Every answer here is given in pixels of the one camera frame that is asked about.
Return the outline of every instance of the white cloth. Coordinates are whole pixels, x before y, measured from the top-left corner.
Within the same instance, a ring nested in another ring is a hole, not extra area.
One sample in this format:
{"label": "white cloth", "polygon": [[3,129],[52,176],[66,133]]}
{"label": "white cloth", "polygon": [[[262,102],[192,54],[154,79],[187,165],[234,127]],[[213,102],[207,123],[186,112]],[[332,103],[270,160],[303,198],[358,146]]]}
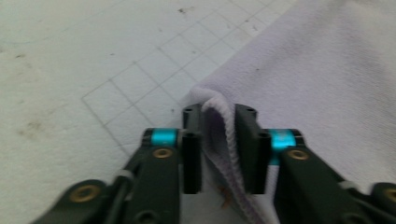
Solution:
{"label": "white cloth", "polygon": [[396,1],[301,0],[191,96],[218,113],[209,122],[217,140],[205,154],[252,223],[274,222],[273,214],[242,191],[233,104],[257,109],[263,128],[299,129],[365,192],[374,182],[396,182]]}

